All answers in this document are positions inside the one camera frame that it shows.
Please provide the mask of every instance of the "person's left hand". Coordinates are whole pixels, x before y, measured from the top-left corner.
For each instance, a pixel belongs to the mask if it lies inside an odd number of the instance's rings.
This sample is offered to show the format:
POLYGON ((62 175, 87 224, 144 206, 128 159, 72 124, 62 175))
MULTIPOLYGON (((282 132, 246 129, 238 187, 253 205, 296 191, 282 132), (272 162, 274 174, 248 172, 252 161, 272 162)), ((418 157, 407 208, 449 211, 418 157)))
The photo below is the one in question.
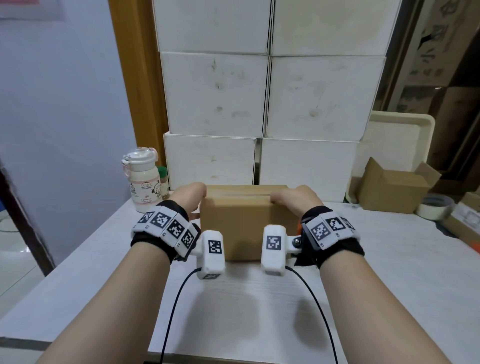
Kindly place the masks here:
POLYGON ((194 220, 200 218, 200 214, 193 214, 200 204, 202 198, 207 195, 207 186, 205 183, 194 182, 185 186, 180 186, 170 196, 170 200, 175 201, 187 211, 188 218, 194 220))

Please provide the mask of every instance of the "plastic tray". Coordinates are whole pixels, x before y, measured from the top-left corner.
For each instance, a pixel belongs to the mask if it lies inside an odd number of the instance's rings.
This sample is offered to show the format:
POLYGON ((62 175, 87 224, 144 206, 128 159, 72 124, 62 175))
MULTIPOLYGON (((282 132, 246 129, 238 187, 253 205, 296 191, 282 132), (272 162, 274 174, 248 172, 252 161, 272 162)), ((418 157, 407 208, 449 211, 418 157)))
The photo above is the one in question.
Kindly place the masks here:
POLYGON ((372 111, 365 133, 357 147, 352 176, 345 198, 356 204, 358 188, 368 159, 386 170, 414 171, 426 162, 432 142, 435 119, 427 114, 372 111))

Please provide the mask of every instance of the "stack of white boxes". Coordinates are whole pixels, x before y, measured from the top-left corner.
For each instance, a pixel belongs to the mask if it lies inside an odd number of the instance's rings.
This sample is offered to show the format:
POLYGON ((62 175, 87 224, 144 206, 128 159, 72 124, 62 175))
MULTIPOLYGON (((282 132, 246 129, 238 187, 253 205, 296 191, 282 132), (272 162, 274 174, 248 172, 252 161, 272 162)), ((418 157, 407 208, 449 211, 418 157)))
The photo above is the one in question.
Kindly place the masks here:
POLYGON ((311 186, 342 201, 400 0, 155 0, 172 189, 311 186))

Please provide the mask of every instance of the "metal bolt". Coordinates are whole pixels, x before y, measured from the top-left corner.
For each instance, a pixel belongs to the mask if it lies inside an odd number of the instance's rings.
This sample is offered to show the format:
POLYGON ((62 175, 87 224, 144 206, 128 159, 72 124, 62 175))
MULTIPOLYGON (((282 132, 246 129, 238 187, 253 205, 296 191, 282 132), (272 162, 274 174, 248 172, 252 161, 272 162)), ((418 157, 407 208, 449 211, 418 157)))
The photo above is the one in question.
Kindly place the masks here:
POLYGON ((301 240, 299 238, 295 238, 292 240, 292 245, 295 248, 300 248, 301 247, 301 240))

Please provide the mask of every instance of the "black cable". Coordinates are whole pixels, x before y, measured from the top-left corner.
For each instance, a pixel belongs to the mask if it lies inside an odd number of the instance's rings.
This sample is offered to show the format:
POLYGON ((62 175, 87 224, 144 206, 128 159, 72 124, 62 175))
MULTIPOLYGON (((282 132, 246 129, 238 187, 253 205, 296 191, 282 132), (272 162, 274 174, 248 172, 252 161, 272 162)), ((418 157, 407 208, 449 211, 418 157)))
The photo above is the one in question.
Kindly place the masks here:
POLYGON ((320 304, 318 303, 317 298, 313 294, 313 291, 311 290, 308 283, 305 282, 305 280, 302 278, 302 276, 297 271, 293 270, 292 268, 290 268, 288 266, 285 266, 285 269, 289 270, 290 272, 295 273, 297 275, 297 277, 301 279, 301 281, 305 284, 305 286, 307 286, 308 290, 310 291, 310 294, 312 295, 313 299, 315 300, 315 303, 317 304, 317 307, 320 310, 320 313, 322 314, 322 317, 324 318, 325 326, 327 326, 328 336, 330 336, 330 342, 332 343, 332 349, 333 349, 333 355, 335 357, 335 363, 338 364, 338 359, 336 357, 336 351, 335 351, 335 344, 333 344, 332 333, 330 332, 330 327, 328 326, 327 319, 325 318, 324 312, 322 311, 322 308, 320 307, 320 304))
POLYGON ((190 274, 187 275, 187 278, 185 278, 185 280, 183 281, 183 283, 180 286, 179 292, 177 293, 177 298, 175 298, 175 302, 173 304, 172 313, 170 314, 170 320, 168 322, 167 332, 165 334, 165 341, 163 342, 162 355, 160 356, 160 364, 163 363, 163 355, 165 354, 165 347, 167 346, 168 333, 170 332, 170 326, 172 325, 173 313, 175 312, 175 307, 177 306, 177 301, 179 300, 181 290, 182 290, 183 286, 185 285, 185 283, 187 283, 188 278, 190 278, 193 273, 200 272, 201 270, 202 270, 202 268, 197 268, 197 269, 192 270, 190 272, 190 274))

